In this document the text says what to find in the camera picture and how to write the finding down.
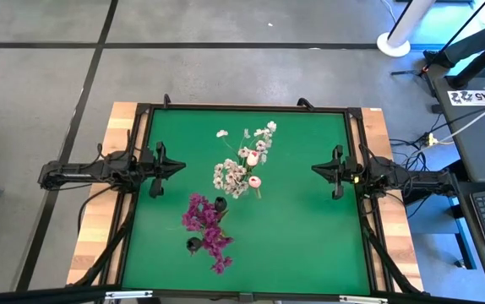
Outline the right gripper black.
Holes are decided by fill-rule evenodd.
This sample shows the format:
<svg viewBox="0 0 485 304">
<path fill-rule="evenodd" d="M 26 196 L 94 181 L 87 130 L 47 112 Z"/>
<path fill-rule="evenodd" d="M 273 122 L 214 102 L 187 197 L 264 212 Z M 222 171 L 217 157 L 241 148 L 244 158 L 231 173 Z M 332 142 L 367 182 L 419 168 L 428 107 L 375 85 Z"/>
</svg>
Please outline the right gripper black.
<svg viewBox="0 0 485 304">
<path fill-rule="evenodd" d="M 332 161 L 311 166 L 311 169 L 327 182 L 333 182 L 335 189 L 332 197 L 334 200 L 340 199 L 344 194 L 341 183 L 354 182 L 358 173 L 357 159 L 347 156 L 342 160 L 343 154 L 343 146 L 336 145 L 332 151 Z"/>
</svg>

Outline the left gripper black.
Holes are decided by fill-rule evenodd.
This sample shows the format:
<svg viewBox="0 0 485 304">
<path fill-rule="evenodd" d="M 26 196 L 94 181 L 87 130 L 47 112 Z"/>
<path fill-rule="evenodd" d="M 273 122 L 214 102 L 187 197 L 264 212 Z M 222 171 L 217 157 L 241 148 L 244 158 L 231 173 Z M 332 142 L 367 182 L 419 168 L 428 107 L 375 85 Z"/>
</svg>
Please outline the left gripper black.
<svg viewBox="0 0 485 304">
<path fill-rule="evenodd" d="M 152 198 L 157 198 L 164 194 L 163 178 L 169 178 L 186 167 L 185 162 L 166 157 L 166 147 L 162 142 L 156 143 L 155 153 L 147 147 L 142 148 L 140 163 L 144 170 L 144 175 L 153 177 L 149 190 L 149 195 Z"/>
</svg>

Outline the dark purple flower spray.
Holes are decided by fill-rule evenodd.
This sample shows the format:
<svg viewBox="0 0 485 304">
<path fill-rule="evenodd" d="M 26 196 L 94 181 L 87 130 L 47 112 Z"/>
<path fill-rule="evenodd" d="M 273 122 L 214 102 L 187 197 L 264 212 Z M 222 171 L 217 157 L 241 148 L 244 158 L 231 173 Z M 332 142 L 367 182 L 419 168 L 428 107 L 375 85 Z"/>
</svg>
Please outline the dark purple flower spray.
<svg viewBox="0 0 485 304">
<path fill-rule="evenodd" d="M 182 224 L 187 231 L 204 232 L 206 228 L 218 227 L 214 202 L 198 193 L 193 193 L 189 197 L 188 209 L 182 215 Z"/>
</svg>

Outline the compact white flower spray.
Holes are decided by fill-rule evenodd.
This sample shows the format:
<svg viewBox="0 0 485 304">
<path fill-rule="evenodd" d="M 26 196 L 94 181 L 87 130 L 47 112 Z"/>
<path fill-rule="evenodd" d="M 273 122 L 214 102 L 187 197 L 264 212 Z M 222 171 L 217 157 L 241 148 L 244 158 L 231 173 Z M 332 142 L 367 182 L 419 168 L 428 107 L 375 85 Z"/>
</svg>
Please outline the compact white flower spray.
<svg viewBox="0 0 485 304">
<path fill-rule="evenodd" d="M 234 160 L 225 159 L 214 167 L 213 185 L 225 194 L 239 198 L 249 189 L 247 177 L 248 171 L 244 166 Z"/>
</svg>

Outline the black tulip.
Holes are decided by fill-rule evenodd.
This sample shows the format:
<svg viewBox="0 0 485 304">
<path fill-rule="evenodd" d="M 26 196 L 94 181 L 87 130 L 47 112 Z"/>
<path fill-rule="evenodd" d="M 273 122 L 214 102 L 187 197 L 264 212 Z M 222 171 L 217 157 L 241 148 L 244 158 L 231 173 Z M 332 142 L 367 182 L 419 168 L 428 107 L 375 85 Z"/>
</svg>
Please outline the black tulip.
<svg viewBox="0 0 485 304">
<path fill-rule="evenodd" d="M 186 241 L 186 249 L 191 255 L 194 255 L 203 245 L 203 240 L 196 236 L 190 237 Z"/>
<path fill-rule="evenodd" d="M 217 221 L 220 222 L 228 212 L 226 199 L 223 197 L 217 197 L 214 202 L 214 208 Z"/>
</svg>

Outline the long white flower spray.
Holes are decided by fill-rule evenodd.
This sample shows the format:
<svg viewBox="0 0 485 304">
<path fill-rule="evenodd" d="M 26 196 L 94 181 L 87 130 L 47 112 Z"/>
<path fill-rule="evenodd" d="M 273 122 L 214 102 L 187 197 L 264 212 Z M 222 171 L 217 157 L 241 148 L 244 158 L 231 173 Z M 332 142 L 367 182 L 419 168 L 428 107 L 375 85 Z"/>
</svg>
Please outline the long white flower spray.
<svg viewBox="0 0 485 304">
<path fill-rule="evenodd" d="M 235 154 L 235 161 L 239 165 L 247 166 L 246 160 L 251 151 L 258 151 L 260 153 L 258 164 L 264 164 L 267 161 L 267 154 L 273 144 L 273 136 L 276 130 L 277 124 L 274 121 L 269 121 L 263 128 L 257 128 L 254 131 L 244 128 L 237 147 L 228 143 L 226 139 L 229 135 L 228 131 L 221 129 L 216 132 L 215 136 Z"/>
</svg>

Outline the magenta flower spray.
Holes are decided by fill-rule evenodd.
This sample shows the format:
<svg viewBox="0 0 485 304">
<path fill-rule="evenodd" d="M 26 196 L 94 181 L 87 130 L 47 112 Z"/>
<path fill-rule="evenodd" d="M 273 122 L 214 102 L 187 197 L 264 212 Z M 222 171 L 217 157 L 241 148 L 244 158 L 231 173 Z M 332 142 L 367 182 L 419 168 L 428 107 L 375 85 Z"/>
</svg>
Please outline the magenta flower spray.
<svg viewBox="0 0 485 304">
<path fill-rule="evenodd" d="M 203 248 L 215 260 L 211 269 L 216 274 L 223 274 L 225 269 L 232 265 L 232 258 L 225 256 L 223 251 L 228 245 L 234 242 L 234 239 L 225 236 L 219 227 L 209 227 L 203 233 Z"/>
</svg>

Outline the thin black tripod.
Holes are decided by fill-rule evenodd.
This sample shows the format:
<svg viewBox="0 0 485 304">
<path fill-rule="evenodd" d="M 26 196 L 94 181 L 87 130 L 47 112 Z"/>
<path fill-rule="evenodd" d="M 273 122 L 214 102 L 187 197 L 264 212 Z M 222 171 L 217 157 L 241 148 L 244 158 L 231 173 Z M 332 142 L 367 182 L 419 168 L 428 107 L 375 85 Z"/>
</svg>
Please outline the thin black tripod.
<svg viewBox="0 0 485 304">
<path fill-rule="evenodd" d="M 432 97 L 435 97 L 436 96 L 436 90 L 433 86 L 433 81 L 431 80 L 429 74 L 428 74 L 428 71 L 430 69 L 430 67 L 433 65 L 433 63 L 427 63 L 425 62 L 423 64 L 423 66 L 419 69 L 412 69 L 412 70 L 402 70 L 402 71 L 393 71 L 393 72 L 390 72 L 390 75 L 391 76 L 398 76 L 398 75 L 407 75 L 407 74 L 410 74 L 410 75 L 413 75 L 417 78 L 420 78 L 420 79 L 423 79 L 425 84 L 427 85 L 428 87 L 428 90 L 429 90 L 429 94 L 432 96 Z"/>
</svg>

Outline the white pole with round base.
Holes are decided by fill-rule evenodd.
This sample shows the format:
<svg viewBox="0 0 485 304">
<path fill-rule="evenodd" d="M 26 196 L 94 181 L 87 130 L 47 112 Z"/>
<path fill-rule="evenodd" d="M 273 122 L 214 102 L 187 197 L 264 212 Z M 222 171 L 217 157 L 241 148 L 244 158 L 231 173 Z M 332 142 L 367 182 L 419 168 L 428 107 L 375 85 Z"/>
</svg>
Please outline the white pole with round base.
<svg viewBox="0 0 485 304">
<path fill-rule="evenodd" d="M 410 0 L 390 32 L 376 41 L 378 49 L 389 57 L 404 57 L 410 50 L 414 30 L 427 15 L 436 0 Z"/>
</svg>

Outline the black desk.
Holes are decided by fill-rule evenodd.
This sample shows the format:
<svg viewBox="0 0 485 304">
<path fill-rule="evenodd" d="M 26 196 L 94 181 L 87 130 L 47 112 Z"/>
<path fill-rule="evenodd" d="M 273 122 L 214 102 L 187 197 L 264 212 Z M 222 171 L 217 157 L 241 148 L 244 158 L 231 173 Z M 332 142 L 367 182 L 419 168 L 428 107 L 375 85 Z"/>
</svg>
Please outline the black desk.
<svg viewBox="0 0 485 304">
<path fill-rule="evenodd" d="M 447 96 L 449 86 L 446 78 L 433 81 L 437 99 L 452 133 L 464 166 L 466 178 L 472 182 L 485 182 L 485 116 L 467 129 L 463 127 L 485 111 L 485 106 L 452 106 Z M 463 90 L 485 90 L 485 79 L 473 79 Z"/>
</svg>

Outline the white paper label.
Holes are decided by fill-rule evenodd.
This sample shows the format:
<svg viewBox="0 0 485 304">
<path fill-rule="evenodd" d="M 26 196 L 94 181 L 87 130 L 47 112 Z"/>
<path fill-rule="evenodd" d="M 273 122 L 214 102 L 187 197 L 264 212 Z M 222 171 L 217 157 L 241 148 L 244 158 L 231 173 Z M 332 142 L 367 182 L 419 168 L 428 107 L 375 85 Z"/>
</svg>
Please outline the white paper label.
<svg viewBox="0 0 485 304">
<path fill-rule="evenodd" d="M 485 106 L 485 90 L 449 90 L 452 106 Z"/>
</svg>

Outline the person's leg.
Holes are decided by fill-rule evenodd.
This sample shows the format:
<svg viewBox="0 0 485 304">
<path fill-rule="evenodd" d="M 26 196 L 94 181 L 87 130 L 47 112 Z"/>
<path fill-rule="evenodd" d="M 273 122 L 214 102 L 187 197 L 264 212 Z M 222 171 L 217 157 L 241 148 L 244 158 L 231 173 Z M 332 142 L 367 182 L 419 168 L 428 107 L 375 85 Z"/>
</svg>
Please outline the person's leg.
<svg viewBox="0 0 485 304">
<path fill-rule="evenodd" d="M 442 68 L 453 68 L 461 60 L 483 51 L 485 51 L 485 29 L 453 43 L 442 53 L 425 50 L 422 54 L 427 63 L 432 62 Z"/>
</svg>

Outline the black stand with round base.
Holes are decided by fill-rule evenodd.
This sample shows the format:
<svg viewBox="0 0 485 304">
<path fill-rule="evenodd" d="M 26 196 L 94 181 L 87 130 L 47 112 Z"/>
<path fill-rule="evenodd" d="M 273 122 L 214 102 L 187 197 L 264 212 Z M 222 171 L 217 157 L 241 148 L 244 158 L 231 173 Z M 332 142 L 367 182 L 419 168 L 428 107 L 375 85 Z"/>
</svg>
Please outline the black stand with round base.
<svg viewBox="0 0 485 304">
<path fill-rule="evenodd" d="M 485 51 L 454 77 L 447 77 L 447 83 L 455 90 L 464 89 L 468 83 L 485 68 Z"/>
</svg>

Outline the silver frame bracket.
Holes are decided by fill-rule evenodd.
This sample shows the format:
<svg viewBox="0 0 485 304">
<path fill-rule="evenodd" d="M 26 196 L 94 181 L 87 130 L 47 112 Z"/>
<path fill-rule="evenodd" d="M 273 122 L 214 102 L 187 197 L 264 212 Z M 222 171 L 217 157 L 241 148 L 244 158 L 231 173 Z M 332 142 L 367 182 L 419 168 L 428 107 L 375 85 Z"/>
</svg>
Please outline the silver frame bracket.
<svg viewBox="0 0 485 304">
<path fill-rule="evenodd" d="M 371 297 L 371 296 L 339 296 L 340 303 L 349 304 L 389 304 L 387 298 Z"/>
<path fill-rule="evenodd" d="M 126 290 L 126 291 L 107 291 L 105 293 L 105 300 L 123 300 L 123 299 L 141 299 L 151 298 L 153 296 L 152 290 Z"/>
</svg>

